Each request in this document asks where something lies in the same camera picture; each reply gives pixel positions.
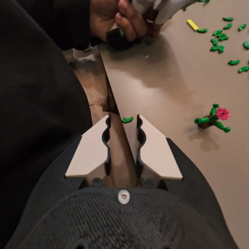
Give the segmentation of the person's beige trousers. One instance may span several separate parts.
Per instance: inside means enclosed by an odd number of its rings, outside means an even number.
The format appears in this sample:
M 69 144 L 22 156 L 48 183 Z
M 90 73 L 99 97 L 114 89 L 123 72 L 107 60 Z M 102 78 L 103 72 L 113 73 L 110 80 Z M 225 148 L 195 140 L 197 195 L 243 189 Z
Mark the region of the person's beige trousers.
M 63 51 L 63 55 L 86 93 L 93 125 L 105 115 L 111 115 L 108 141 L 111 173 L 104 178 L 104 184 L 114 188 L 135 188 L 137 186 L 135 162 L 98 47 L 93 47 L 92 51 L 87 53 L 69 49 Z

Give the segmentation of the yellow flat brick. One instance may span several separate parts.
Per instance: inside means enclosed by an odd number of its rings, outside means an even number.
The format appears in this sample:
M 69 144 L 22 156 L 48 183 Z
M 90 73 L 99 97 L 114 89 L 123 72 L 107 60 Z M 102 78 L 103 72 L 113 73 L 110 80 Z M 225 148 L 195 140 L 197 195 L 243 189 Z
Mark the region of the yellow flat brick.
M 187 20 L 186 23 L 194 32 L 199 29 L 199 27 L 191 19 Z

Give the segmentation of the person's black jacket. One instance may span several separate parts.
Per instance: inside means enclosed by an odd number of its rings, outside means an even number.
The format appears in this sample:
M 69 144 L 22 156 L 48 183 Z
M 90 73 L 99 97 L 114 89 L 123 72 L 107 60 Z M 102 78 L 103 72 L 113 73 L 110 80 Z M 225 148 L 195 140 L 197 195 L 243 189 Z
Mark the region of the person's black jacket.
M 0 2 L 1 248 L 53 160 L 92 126 L 88 100 L 48 34 L 51 1 Z

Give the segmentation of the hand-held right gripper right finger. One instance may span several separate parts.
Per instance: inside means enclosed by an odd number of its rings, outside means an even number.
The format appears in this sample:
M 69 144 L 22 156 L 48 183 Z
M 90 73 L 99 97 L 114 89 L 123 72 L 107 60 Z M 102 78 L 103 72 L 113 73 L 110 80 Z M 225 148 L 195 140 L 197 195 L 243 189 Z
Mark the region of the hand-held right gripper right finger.
M 144 184 L 152 180 L 156 185 L 162 180 L 183 179 L 167 139 L 141 114 L 137 115 L 137 139 L 139 146 L 136 156 L 136 175 Z

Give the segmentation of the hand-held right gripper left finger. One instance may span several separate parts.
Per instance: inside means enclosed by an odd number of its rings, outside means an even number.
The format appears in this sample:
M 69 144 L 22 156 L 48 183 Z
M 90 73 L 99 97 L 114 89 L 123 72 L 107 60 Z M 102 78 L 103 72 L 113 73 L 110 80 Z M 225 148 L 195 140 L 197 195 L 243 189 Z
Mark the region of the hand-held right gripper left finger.
M 90 184 L 95 178 L 104 179 L 110 175 L 110 128 L 111 115 L 108 114 L 81 136 L 66 178 L 84 178 Z

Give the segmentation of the person's left hand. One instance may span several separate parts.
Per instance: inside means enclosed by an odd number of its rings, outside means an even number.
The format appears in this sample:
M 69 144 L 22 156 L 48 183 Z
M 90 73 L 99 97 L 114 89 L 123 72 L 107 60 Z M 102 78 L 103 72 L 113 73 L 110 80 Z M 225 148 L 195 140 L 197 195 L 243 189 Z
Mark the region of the person's left hand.
M 90 1 L 90 36 L 107 42 L 106 33 L 114 23 L 117 23 L 124 31 L 128 42 L 133 42 L 136 38 L 144 36 L 156 38 L 163 24 L 157 25 L 154 22 L 147 22 L 147 20 L 153 21 L 156 16 L 157 13 L 153 9 L 149 9 L 142 16 L 127 0 Z

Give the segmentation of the small potted toy flower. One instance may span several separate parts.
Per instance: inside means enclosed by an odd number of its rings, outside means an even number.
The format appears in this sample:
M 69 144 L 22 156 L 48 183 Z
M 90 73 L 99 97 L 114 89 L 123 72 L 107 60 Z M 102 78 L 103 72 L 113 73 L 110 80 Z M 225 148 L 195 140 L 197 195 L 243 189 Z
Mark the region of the small potted toy flower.
M 209 115 L 206 115 L 203 118 L 196 118 L 194 123 L 201 129 L 208 129 L 212 126 L 215 126 L 223 132 L 229 133 L 231 129 L 229 127 L 225 127 L 221 123 L 221 120 L 229 120 L 230 117 L 230 111 L 228 111 L 226 108 L 220 108 L 219 104 L 215 103 L 212 105 Z

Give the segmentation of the group of green leaf pieces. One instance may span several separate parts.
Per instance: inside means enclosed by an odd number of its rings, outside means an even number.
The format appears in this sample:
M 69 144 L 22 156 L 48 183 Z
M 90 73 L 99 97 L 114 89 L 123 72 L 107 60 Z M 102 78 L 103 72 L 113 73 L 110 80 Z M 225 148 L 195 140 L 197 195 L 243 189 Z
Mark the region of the group of green leaf pieces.
M 218 4 L 214 10 L 208 9 L 207 15 L 202 15 L 201 17 L 204 19 L 204 22 L 209 21 L 210 23 L 216 24 L 216 20 L 218 20 L 218 26 L 220 29 L 214 30 L 210 28 L 212 33 L 212 39 L 210 42 L 212 43 L 212 47 L 210 51 L 217 51 L 218 54 L 221 54 L 225 51 L 224 42 L 230 39 L 232 32 L 235 33 L 236 36 L 240 35 L 240 33 L 245 33 L 247 30 L 247 38 L 243 41 L 243 49 L 248 51 L 248 1 L 212 1 L 213 4 Z M 222 19 L 219 17 L 216 18 L 217 15 L 224 14 Z

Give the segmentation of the person's left forearm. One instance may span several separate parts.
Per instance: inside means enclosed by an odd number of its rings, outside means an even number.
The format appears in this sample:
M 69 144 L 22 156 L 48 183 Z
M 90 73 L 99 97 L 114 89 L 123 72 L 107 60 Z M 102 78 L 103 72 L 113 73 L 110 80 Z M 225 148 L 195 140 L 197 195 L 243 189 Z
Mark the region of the person's left forearm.
M 87 50 L 90 46 L 90 1 L 51 1 L 53 16 L 48 31 L 62 50 Z

